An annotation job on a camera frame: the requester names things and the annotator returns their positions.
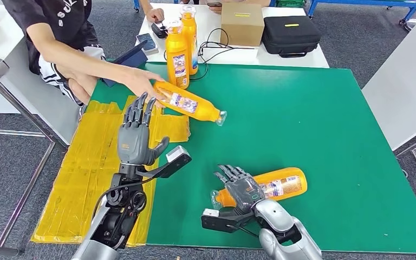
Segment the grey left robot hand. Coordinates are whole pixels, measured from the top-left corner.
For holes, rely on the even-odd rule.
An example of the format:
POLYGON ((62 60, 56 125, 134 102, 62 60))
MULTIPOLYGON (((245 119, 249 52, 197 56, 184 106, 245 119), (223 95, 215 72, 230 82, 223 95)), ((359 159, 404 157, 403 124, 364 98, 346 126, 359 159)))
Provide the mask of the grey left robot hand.
POLYGON ((167 148, 170 139, 165 136, 149 148, 150 119, 156 98, 145 104, 147 92, 137 97, 125 110, 123 123, 118 131, 118 156, 126 165, 152 165, 167 148))

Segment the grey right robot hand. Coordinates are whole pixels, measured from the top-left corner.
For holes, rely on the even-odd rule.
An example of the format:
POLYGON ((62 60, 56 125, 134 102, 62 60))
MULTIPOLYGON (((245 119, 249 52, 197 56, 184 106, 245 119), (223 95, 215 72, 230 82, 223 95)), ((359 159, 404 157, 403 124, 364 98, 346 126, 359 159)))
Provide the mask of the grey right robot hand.
POLYGON ((265 194, 253 176, 242 168, 231 165, 221 165, 222 171, 213 174, 223 182, 225 188, 235 201, 235 212, 237 215, 245 215, 252 211, 253 206, 265 199, 265 194))

